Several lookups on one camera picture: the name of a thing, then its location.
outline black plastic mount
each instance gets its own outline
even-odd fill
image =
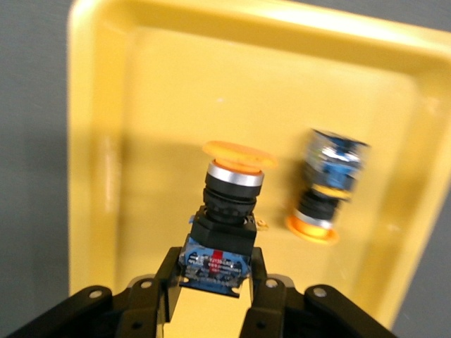
[[[246,187],[206,174],[204,203],[209,218],[223,224],[241,225],[252,214],[261,186]]]
[[[257,227],[253,215],[245,218],[241,225],[229,225],[210,219],[206,207],[201,206],[194,216],[191,238],[207,248],[251,256]]]
[[[332,220],[339,201],[339,199],[319,196],[309,189],[301,195],[297,210],[312,218]]]
[[[171,248],[155,276],[139,278],[120,294],[87,287],[7,338],[162,338],[180,294],[180,250]],[[251,266],[252,307],[240,338],[395,338],[328,285],[302,295],[288,277],[267,275],[260,248]]]

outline gray wall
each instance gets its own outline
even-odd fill
[[[70,0],[0,0],[0,336],[68,294]]]
[[[303,1],[451,31],[450,0]],[[0,336],[68,293],[66,18],[70,0],[0,0]],[[451,337],[451,194],[395,325]]]

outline yellow surface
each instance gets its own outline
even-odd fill
[[[331,284],[390,326],[448,189],[450,46],[448,33],[289,1],[77,1],[71,292],[119,292],[157,270],[202,202],[202,145],[221,139],[279,159],[256,207],[268,271],[300,291]],[[284,225],[311,128],[371,145],[334,246]],[[183,290],[166,336],[237,337],[247,294]]]

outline tray rim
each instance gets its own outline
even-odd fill
[[[393,23],[387,20],[377,19],[377,18],[367,18],[362,15],[355,15],[346,12],[340,12],[337,10],[319,8],[312,5],[291,3],[288,1],[279,0],[246,0],[238,1],[232,0],[227,2],[227,4],[219,1],[212,0],[207,4],[202,4],[195,0],[78,0],[74,3],[73,9],[71,11],[70,22],[69,22],[69,83],[68,83],[68,93],[69,93],[69,206],[70,206],[70,220],[69,220],[69,230],[70,230],[70,292],[76,292],[78,288],[83,285],[82,280],[90,280],[89,274],[93,271],[94,267],[90,267],[89,262],[92,260],[92,255],[97,257],[105,256],[100,250],[92,252],[89,250],[89,243],[82,243],[83,237],[92,239],[95,234],[92,234],[91,229],[88,226],[85,229],[80,229],[78,227],[75,229],[75,224],[85,223],[89,224],[91,222],[91,215],[89,213],[92,195],[89,193],[91,187],[89,182],[80,186],[80,176],[88,175],[90,176],[89,163],[84,163],[83,168],[80,168],[80,159],[91,158],[91,139],[90,136],[86,136],[84,139],[77,138],[74,139],[76,130],[89,130],[88,134],[92,131],[92,119],[94,114],[94,107],[92,105],[92,92],[94,90],[95,83],[95,57],[94,50],[96,48],[96,35],[95,30],[98,28],[99,18],[105,13],[105,11],[110,11],[115,6],[129,6],[130,4],[145,4],[146,6],[163,6],[169,10],[180,10],[182,8],[184,11],[197,11],[202,13],[202,15],[210,15],[211,17],[223,17],[238,20],[244,20],[249,23],[259,23],[260,25],[269,25],[271,27],[278,27],[282,30],[302,30],[311,34],[328,35],[333,39],[354,39],[359,44],[372,44],[374,46],[379,46],[381,48],[389,49],[403,49],[407,53],[423,54],[428,58],[434,58],[441,61],[441,67],[445,67],[448,74],[451,74],[451,33],[442,32],[438,30],[432,30],[428,28],[403,24],[403,23]],[[306,20],[301,15],[296,16],[296,13],[309,13],[309,15],[316,15],[316,18],[321,18],[317,20],[315,25],[313,21]],[[355,32],[350,32],[344,29],[343,25],[339,23],[346,22],[347,24],[356,25],[357,27],[371,27],[370,30],[359,31],[359,34]],[[130,19],[124,27],[124,32],[127,34],[140,25],[139,20]],[[391,35],[391,39],[387,38],[387,33],[394,32]],[[86,111],[85,115],[76,114],[76,111]],[[451,128],[445,133],[445,139],[442,143],[441,148],[448,148],[451,145]],[[434,163],[433,174],[431,177],[436,177],[436,180],[429,182],[427,188],[438,192],[435,195],[433,202],[429,201],[432,205],[430,212],[424,215],[424,218],[428,218],[431,226],[424,230],[424,240],[422,243],[418,244],[417,252],[414,254],[416,256],[415,261],[419,261],[429,235],[432,231],[433,224],[435,223],[435,218],[440,210],[440,205],[445,198],[447,193],[447,188],[450,183],[451,170],[446,173],[440,168],[450,168],[451,160],[446,158],[447,156],[442,156],[438,158],[436,163]],[[80,213],[74,213],[76,210],[85,210],[84,215]],[[110,231],[112,238],[117,236],[115,230]],[[114,252],[111,245],[107,246],[106,251]],[[89,265],[89,269],[83,270],[82,267]],[[103,273],[106,275],[111,275],[114,267],[105,269]],[[406,280],[409,284],[413,274],[414,268],[410,269],[407,273]],[[78,279],[79,282],[74,283],[73,279]],[[405,292],[407,291],[407,285],[403,286]],[[384,316],[384,322],[392,323],[394,311],[390,315]]]

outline orange button cap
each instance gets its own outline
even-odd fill
[[[287,226],[295,235],[313,243],[334,244],[340,238],[334,229],[324,229],[318,225],[305,223],[294,215],[287,219]]]
[[[210,141],[203,150],[215,158],[216,165],[235,173],[258,175],[261,169],[277,166],[276,157],[271,154],[240,144]]]

